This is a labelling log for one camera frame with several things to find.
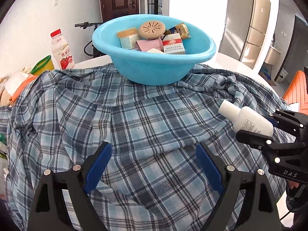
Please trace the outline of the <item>white lotion bottle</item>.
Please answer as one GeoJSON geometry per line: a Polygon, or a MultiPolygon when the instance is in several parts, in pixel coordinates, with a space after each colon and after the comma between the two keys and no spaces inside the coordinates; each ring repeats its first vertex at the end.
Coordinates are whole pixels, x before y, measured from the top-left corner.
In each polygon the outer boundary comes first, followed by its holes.
{"type": "Polygon", "coordinates": [[[250,107],[244,106],[240,109],[233,103],[224,100],[218,112],[233,123],[235,132],[245,130],[268,137],[273,136],[272,123],[250,107]]]}

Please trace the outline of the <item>red white cigarette pack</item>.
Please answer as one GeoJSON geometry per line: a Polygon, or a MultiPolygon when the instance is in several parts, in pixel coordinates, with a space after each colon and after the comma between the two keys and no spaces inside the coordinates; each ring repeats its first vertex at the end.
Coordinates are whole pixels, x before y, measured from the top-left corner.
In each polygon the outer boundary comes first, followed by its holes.
{"type": "Polygon", "coordinates": [[[162,39],[165,54],[185,54],[185,48],[179,33],[168,34],[162,39]]]}

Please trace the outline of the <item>gold blue cigarette pack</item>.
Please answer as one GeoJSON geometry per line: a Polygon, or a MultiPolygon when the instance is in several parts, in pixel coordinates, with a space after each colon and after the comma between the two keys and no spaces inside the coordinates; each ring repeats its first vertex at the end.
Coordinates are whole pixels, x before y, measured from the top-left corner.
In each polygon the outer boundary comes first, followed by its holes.
{"type": "Polygon", "coordinates": [[[189,33],[189,29],[185,23],[179,23],[165,31],[166,35],[175,34],[175,33],[179,33],[182,40],[189,39],[191,37],[189,33]]]}

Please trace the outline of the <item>pink plastic cup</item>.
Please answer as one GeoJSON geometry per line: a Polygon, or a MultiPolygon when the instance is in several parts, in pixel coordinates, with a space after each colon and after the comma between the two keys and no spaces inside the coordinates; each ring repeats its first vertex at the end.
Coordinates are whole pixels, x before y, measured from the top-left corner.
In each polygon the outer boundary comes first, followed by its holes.
{"type": "Polygon", "coordinates": [[[147,52],[151,49],[157,49],[159,51],[163,51],[163,43],[160,38],[153,40],[137,40],[135,46],[139,51],[142,52],[147,52]]]}

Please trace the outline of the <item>tan round vented case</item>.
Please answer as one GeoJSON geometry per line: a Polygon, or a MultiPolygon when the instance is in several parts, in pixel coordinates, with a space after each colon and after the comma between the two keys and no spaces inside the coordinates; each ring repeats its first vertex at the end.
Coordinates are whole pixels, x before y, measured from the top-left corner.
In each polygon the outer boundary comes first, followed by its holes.
{"type": "Polygon", "coordinates": [[[152,40],[161,37],[165,31],[166,27],[164,23],[157,20],[150,20],[139,27],[138,34],[144,39],[152,40]]]}

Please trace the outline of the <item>orange chair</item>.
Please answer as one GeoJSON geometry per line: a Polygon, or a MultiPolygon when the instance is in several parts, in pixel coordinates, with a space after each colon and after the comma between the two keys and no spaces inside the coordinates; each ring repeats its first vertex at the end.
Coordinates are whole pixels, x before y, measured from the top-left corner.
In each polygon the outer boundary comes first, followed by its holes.
{"type": "Polygon", "coordinates": [[[308,96],[307,96],[307,81],[306,75],[303,71],[299,70],[295,76],[283,99],[289,104],[299,103],[299,112],[306,114],[308,113],[308,96]]]}

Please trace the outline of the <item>blue plaid shirt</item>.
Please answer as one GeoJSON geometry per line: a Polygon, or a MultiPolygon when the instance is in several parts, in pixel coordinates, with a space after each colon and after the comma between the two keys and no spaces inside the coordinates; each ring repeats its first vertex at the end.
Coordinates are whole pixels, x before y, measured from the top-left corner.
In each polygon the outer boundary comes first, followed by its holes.
{"type": "Polygon", "coordinates": [[[43,73],[15,105],[1,107],[11,217],[26,230],[43,172],[67,171],[108,142],[112,157],[89,196],[107,229],[200,230],[217,196],[196,144],[240,171],[268,168],[259,151],[236,141],[218,112],[224,100],[261,115],[289,108],[253,79],[203,64],[157,87],[125,79],[112,64],[43,73]]]}

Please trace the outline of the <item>silver refrigerator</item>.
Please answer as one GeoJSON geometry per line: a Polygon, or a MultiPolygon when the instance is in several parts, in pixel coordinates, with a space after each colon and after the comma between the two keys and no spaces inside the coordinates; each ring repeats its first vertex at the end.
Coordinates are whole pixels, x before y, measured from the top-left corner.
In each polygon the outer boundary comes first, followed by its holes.
{"type": "Polygon", "coordinates": [[[219,52],[254,68],[267,31],[270,0],[228,0],[219,52]]]}

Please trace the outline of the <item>orange white tissue pack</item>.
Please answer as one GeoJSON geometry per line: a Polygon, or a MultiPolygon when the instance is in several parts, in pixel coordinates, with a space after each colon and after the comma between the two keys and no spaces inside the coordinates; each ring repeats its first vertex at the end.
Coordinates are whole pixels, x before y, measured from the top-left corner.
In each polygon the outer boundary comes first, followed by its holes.
{"type": "Polygon", "coordinates": [[[1,106],[12,106],[25,87],[36,78],[36,75],[20,71],[4,78],[1,83],[1,106]]]}

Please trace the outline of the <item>blue plastic basin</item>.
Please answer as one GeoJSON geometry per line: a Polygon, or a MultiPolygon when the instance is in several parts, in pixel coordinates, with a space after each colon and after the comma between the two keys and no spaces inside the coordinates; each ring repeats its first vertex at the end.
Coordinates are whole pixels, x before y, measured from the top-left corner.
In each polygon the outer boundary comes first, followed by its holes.
{"type": "Polygon", "coordinates": [[[191,37],[184,40],[185,54],[156,54],[122,48],[117,33],[139,28],[149,20],[160,21],[168,28],[180,23],[179,19],[164,15],[134,14],[107,21],[92,35],[95,48],[109,55],[125,78],[142,85],[169,85],[184,78],[196,64],[215,55],[213,39],[190,23],[186,24],[191,37]]]}

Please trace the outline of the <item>white printed box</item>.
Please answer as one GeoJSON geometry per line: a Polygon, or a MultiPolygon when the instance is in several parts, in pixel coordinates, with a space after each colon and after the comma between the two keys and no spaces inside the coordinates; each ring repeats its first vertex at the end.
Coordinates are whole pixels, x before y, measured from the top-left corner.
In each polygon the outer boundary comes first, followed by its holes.
{"type": "Polygon", "coordinates": [[[157,53],[157,54],[163,54],[164,52],[155,48],[152,48],[147,51],[147,53],[157,53]]]}

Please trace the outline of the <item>yellow cup green rim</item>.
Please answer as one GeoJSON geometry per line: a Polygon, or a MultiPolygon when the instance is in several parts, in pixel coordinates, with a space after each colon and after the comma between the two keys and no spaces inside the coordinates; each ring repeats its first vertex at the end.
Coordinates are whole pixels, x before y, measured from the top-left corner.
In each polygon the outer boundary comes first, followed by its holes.
{"type": "Polygon", "coordinates": [[[54,70],[51,55],[48,55],[45,58],[41,59],[30,71],[30,74],[39,76],[47,70],[54,70]]]}

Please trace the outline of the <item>strawberry milk drink bottle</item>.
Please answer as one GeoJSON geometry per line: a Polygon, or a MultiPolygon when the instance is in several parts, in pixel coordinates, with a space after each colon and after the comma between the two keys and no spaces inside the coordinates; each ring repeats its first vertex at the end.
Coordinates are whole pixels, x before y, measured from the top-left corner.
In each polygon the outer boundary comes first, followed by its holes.
{"type": "Polygon", "coordinates": [[[51,34],[51,51],[60,69],[71,69],[75,63],[70,52],[70,47],[60,29],[51,34]]]}

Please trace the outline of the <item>white teal small box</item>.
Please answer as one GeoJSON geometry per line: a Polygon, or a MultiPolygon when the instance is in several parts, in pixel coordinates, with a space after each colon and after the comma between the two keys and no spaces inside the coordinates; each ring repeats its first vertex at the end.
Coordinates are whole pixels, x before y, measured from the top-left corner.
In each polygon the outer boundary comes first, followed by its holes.
{"type": "Polygon", "coordinates": [[[132,34],[126,37],[120,38],[120,44],[123,49],[135,49],[136,41],[141,40],[141,36],[139,34],[132,34]]]}

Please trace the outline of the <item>black bicycle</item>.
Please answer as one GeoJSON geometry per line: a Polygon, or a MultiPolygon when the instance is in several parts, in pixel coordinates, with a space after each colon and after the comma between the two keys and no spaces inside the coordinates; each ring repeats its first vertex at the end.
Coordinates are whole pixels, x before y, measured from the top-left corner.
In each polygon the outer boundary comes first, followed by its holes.
{"type": "MultiPolygon", "coordinates": [[[[90,23],[90,22],[84,22],[84,23],[76,23],[74,25],[75,28],[82,28],[83,30],[86,30],[87,28],[93,27],[95,31],[100,25],[102,25],[103,23],[90,23]]],[[[100,52],[98,49],[96,49],[96,47],[93,45],[93,41],[90,40],[85,46],[84,46],[84,53],[92,58],[97,58],[97,57],[101,57],[104,56],[105,54],[100,52]],[[87,48],[88,46],[92,47],[92,53],[88,53],[87,52],[87,48]]]]}

